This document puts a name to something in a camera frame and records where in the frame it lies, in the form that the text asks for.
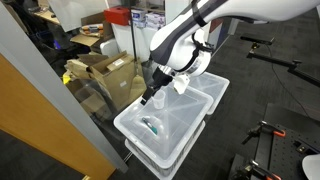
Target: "brown cardboard box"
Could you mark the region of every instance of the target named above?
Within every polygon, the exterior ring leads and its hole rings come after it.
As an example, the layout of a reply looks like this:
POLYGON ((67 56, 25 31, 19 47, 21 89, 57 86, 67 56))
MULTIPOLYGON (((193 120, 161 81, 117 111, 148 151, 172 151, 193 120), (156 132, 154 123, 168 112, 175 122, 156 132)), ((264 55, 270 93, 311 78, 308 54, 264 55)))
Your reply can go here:
MULTIPOLYGON (((108 91, 117 110, 121 110, 135 100, 130 96, 138 97, 145 91, 142 89, 140 92, 131 93, 132 80, 135 76, 134 57, 125 51, 90 66, 90 69, 94 78, 108 91)), ((143 77, 140 64, 139 75, 143 77)))
POLYGON ((89 86, 84 84, 81 80, 75 80, 66 86, 89 115, 95 114, 99 120, 105 121, 112 115, 109 106, 102 95, 90 87, 90 83, 89 86))
POLYGON ((48 0, 38 0, 38 5, 40 7, 49 7, 49 3, 48 3, 48 0))
POLYGON ((79 54, 79 59, 71 59, 67 61, 68 70, 80 79, 92 79, 93 75, 88 71, 88 67, 102 60, 108 59, 105 55, 87 55, 79 54))
POLYGON ((98 92, 91 94, 87 99, 82 101, 80 105, 88 114, 95 113, 100 121, 105 121, 112 115, 108 105, 98 92))
POLYGON ((89 25, 89 24, 100 24, 100 23, 103 23, 103 38, 90 37, 90 36, 79 34, 71 38, 70 41, 89 46, 92 51, 96 52, 98 48, 93 46, 100 46, 100 44, 97 45, 97 43, 106 42, 109 39, 114 37, 111 24, 105 21, 105 17, 103 13, 94 14, 81 19, 82 26, 89 25))

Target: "small object in bin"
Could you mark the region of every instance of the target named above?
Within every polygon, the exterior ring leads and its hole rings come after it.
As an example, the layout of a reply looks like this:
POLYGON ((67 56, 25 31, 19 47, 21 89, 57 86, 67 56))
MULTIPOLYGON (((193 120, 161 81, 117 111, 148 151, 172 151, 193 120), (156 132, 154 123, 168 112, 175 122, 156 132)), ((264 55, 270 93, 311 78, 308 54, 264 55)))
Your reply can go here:
POLYGON ((143 117, 142 121, 150 128, 150 130, 155 134, 158 135, 158 130, 147 120, 147 118, 143 117))

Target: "black stand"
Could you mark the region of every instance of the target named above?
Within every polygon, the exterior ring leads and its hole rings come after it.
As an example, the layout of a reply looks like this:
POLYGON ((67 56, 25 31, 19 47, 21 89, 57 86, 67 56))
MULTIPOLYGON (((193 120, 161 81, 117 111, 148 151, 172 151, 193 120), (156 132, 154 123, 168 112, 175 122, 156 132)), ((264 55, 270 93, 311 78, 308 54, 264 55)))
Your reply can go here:
POLYGON ((272 45, 272 43, 274 42, 274 38, 269 38, 270 40, 266 40, 266 37, 256 37, 256 36, 253 36, 253 35, 243 35, 241 36, 241 39, 242 40, 245 40, 245 41, 251 41, 253 42, 252 46, 251 46, 251 50, 249 52, 249 54, 247 55, 247 58, 256 58, 256 59, 260 59, 260 60, 263 60, 263 61, 266 61, 266 62, 271 62, 271 63, 274 63, 274 64, 278 64, 278 65, 281 65, 281 66, 285 66, 285 67, 288 67, 288 72, 291 73, 291 74, 294 74, 298 77, 300 77, 301 79, 305 80, 305 81, 308 81, 309 83, 317 86, 320 88, 320 80, 302 72, 302 71, 299 71, 297 70, 296 68, 298 67, 299 64, 301 64, 302 62, 301 61, 298 61, 298 60, 293 60, 292 63, 288 62, 288 61, 284 61, 284 60, 281 60, 281 59, 276 59, 276 58, 273 58, 273 57, 269 57, 269 56, 264 56, 264 55, 261 55, 261 54, 257 54, 254 52, 255 49, 259 48, 259 44, 264 44, 266 46, 269 46, 269 45, 272 45))
POLYGON ((247 58, 256 58, 256 59, 259 59, 259 60, 263 60, 263 61, 266 61, 266 62, 271 62, 271 63, 274 63, 274 64, 278 64, 278 65, 281 65, 281 66, 285 66, 285 67, 288 67, 288 72, 291 73, 291 74, 294 74, 298 77, 300 77, 301 79, 305 80, 305 81, 308 81, 309 83, 317 86, 320 88, 320 80, 302 72, 302 71, 299 71, 297 70, 296 68, 298 67, 299 64, 301 64, 302 62, 301 61, 297 61, 297 60, 293 60, 292 63, 289 63, 287 61, 283 61, 281 59, 276 59, 276 58, 272 58, 272 57, 268 57, 268 56, 264 56, 264 55, 261 55, 261 54, 257 54, 255 53, 253 50, 251 50, 249 52, 249 54, 247 55, 247 58))

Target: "desk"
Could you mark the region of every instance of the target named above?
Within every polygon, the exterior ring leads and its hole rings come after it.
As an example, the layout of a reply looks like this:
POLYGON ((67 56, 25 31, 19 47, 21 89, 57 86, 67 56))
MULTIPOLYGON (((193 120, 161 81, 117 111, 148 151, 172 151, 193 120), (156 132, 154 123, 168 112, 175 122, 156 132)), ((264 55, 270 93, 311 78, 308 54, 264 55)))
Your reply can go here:
POLYGON ((57 25, 60 25, 60 22, 59 20, 55 17, 55 18, 51 18, 51 15, 53 15, 53 13, 51 11, 41 11, 41 12, 37 12, 37 13, 34 13, 34 15, 46 20, 46 21, 49 21, 49 22, 52 22, 54 24, 57 24, 57 25))
MULTIPOLYGON (((313 137, 320 140, 320 121, 308 118, 283 107, 274 104, 268 104, 264 114, 264 121, 272 125, 280 124, 281 126, 301 133, 301 135, 305 137, 313 137)), ((272 146, 273 134, 262 131, 259 137, 254 160, 258 162, 259 166, 264 169, 270 169, 272 166, 272 146)), ((237 167, 242 167, 244 165, 244 162, 245 158, 240 155, 235 156, 230 170, 229 179, 233 174, 235 174, 237 167)), ((261 178, 251 176, 250 179, 260 180, 261 178)))

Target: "wooden panel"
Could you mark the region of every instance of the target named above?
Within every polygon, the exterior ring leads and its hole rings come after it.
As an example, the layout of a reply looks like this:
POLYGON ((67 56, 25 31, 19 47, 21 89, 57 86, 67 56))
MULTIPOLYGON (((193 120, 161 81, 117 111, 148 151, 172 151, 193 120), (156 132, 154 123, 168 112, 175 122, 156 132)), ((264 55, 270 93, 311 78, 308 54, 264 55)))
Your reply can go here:
POLYGON ((38 17, 41 17, 46 21, 49 21, 49 22, 52 22, 54 24, 60 25, 60 22, 56 17, 54 17, 54 18, 51 17, 51 15, 53 15, 53 13, 50 12, 50 11, 38 12, 38 13, 34 13, 34 15, 36 15, 38 17))
POLYGON ((0 54, 0 129, 91 180, 107 179, 110 162, 0 54))

